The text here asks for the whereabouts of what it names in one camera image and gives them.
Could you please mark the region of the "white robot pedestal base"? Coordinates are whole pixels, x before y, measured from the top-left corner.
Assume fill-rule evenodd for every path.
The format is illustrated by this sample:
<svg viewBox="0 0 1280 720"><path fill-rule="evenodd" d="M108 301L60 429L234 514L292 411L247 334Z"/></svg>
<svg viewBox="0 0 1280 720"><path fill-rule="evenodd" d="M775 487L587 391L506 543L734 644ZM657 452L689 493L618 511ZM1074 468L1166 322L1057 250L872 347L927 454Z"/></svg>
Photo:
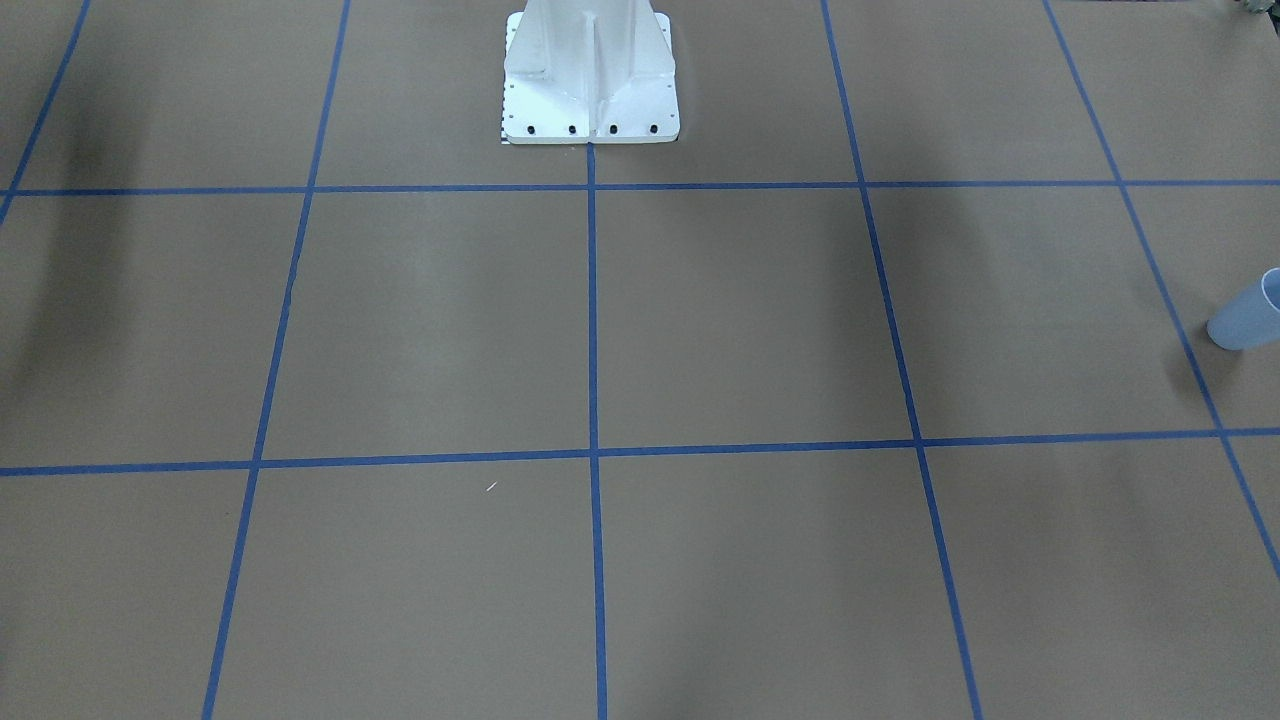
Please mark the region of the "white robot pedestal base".
<svg viewBox="0 0 1280 720"><path fill-rule="evenodd" d="M527 1L506 19L500 141L671 143L671 18L649 1Z"/></svg>

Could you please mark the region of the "light blue plastic cup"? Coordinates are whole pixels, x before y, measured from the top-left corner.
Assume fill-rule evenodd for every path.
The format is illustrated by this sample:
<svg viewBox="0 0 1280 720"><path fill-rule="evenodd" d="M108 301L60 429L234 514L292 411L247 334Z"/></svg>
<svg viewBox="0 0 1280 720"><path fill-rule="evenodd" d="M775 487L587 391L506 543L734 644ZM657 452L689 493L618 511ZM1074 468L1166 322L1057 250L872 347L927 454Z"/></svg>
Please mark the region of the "light blue plastic cup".
<svg viewBox="0 0 1280 720"><path fill-rule="evenodd" d="M1252 281L1207 323L1210 340L1228 351L1258 348L1279 340L1279 268Z"/></svg>

